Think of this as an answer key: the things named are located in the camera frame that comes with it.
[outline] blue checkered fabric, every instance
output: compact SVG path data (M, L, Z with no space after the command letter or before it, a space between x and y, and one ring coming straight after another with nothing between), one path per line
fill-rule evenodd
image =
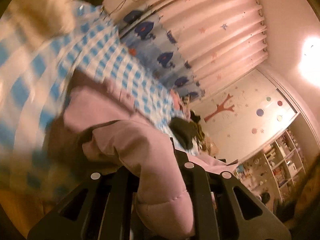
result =
M76 29L36 52L8 12L0 19L0 182L50 200L77 185L70 170L51 162L44 150L45 131L65 105L76 67L99 82L113 78L135 97L136 108L171 137L168 122L182 116L167 89L120 43L117 27L101 8L81 1L73 6Z

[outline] pink curtain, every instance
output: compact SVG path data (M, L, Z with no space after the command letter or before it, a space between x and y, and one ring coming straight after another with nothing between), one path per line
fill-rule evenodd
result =
M145 11L171 31L207 97L268 57L261 9L258 0L149 0Z

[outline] curtain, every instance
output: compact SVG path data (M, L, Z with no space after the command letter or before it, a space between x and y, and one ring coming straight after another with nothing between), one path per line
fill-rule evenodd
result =
M120 36L156 79L193 101L268 57L261 9L258 0L149 0L124 17Z

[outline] bookshelf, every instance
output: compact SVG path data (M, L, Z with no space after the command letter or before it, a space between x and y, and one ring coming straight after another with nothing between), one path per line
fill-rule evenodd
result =
M273 142L239 165L235 176L255 195L270 194L266 206L272 211L274 199L290 197L305 174L304 156L290 128Z

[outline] tree decal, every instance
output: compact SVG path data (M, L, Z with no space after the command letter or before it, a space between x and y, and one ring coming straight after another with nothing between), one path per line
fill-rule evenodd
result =
M234 112L233 108L235 107L235 105L232 105L228 108L225 108L224 107L224 104L230 99L232 98L233 96L231 96L230 94L227 95L227 98L222 102L221 105L217 104L217 110L215 112L213 112L212 114L206 116L204 118L204 121L205 122L208 122L212 117L214 117L216 114L222 112L222 111L231 111L231 112Z

